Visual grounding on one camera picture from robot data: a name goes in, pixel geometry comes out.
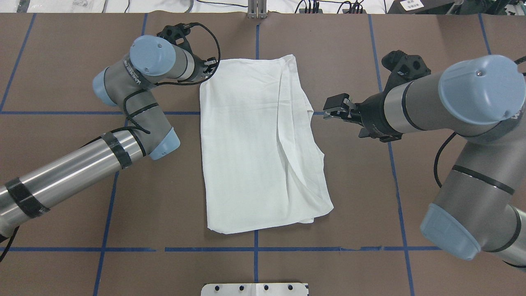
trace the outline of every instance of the black electrical tape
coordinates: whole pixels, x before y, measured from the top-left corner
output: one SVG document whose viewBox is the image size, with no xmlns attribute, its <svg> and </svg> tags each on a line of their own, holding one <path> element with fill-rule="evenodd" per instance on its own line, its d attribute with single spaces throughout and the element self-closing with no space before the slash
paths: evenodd
<svg viewBox="0 0 526 296">
<path fill-rule="evenodd" d="M 130 75 L 131 79 L 133 79 L 133 81 L 135 81 L 135 83 L 137 83 L 140 88 L 151 91 L 157 87 L 157 85 L 148 81 L 148 79 L 146 79 L 142 73 L 135 68 L 132 61 L 130 60 L 129 55 L 124 58 L 124 68 L 126 69 L 128 75 Z"/>
<path fill-rule="evenodd" d="M 508 185 L 506 185 L 504 183 L 501 183 L 501 182 L 499 182 L 499 181 L 497 181 L 497 180 L 495 180 L 495 179 L 493 179 L 491 177 L 488 177 L 488 176 L 486 176 L 484 174 L 481 174 L 479 172 L 470 170 L 467 167 L 454 165 L 453 166 L 453 170 L 457 171 L 459 173 L 463 173 L 463 174 L 466 174 L 468 176 L 471 176 L 471 177 L 473 177 L 475 179 L 479 179 L 480 181 L 486 182 L 486 183 L 488 183 L 491 186 L 497 187 L 498 189 L 509 193 L 510 195 L 513 195 L 515 193 L 515 189 L 509 187 Z"/>
<path fill-rule="evenodd" d="M 117 140 L 117 138 L 112 133 L 105 133 L 100 137 L 104 140 L 104 142 L 106 142 L 106 144 L 108 144 L 108 147 L 112 150 L 113 154 L 115 154 L 115 157 L 117 157 L 122 169 L 132 165 L 132 159 L 130 158 L 130 155 L 124 150 L 119 140 Z"/>
<path fill-rule="evenodd" d="M 517 240 L 517 238 L 519 238 L 519 234 L 521 233 L 521 229 L 522 229 L 521 215 L 519 214 L 519 211 L 517 211 L 517 209 L 514 206 L 511 206 L 511 208 L 514 210 L 515 218 L 517 219 L 517 227 L 515 227 L 514 234 L 512 235 L 510 240 L 505 245 L 503 245 L 502 247 L 498 249 L 487 251 L 488 253 L 497 253 L 500 251 L 504 251 L 505 249 L 513 245 L 513 243 Z"/>
<path fill-rule="evenodd" d="M 18 207 L 30 218 L 36 218 L 49 212 L 49 209 L 40 203 L 27 189 L 26 185 L 14 178 L 5 183 L 9 195 Z"/>
</svg>

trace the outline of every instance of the metal arm segment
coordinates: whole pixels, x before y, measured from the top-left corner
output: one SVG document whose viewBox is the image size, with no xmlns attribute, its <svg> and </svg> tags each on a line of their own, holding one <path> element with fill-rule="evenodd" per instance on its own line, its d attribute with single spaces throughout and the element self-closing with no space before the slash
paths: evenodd
<svg viewBox="0 0 526 296">
<path fill-rule="evenodd" d="M 363 126 L 359 137 L 452 129 L 468 143 L 420 227 L 449 253 L 471 260 L 492 252 L 526 271 L 526 214 L 509 205 L 526 175 L 526 84 L 513 61 L 490 55 L 430 75 L 419 56 L 391 52 L 384 92 L 363 103 L 327 99 L 327 117 Z"/>
<path fill-rule="evenodd" d="M 204 61 L 187 50 L 160 37 L 136 39 L 130 54 L 95 77 L 93 86 L 103 102 L 126 110 L 127 119 L 144 130 L 103 134 L 100 140 L 0 186 L 0 241 L 18 225 L 143 156 L 156 160 L 178 148 L 179 139 L 149 90 L 165 78 L 192 82 L 207 75 Z"/>
</svg>

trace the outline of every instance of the towel fold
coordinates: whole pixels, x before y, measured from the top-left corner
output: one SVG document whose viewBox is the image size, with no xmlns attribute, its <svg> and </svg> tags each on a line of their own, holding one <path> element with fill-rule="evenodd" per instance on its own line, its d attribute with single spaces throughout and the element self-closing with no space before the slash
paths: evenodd
<svg viewBox="0 0 526 296">
<path fill-rule="evenodd" d="M 333 209 L 293 55 L 221 61 L 200 102 L 209 229 L 311 223 Z"/>
</svg>

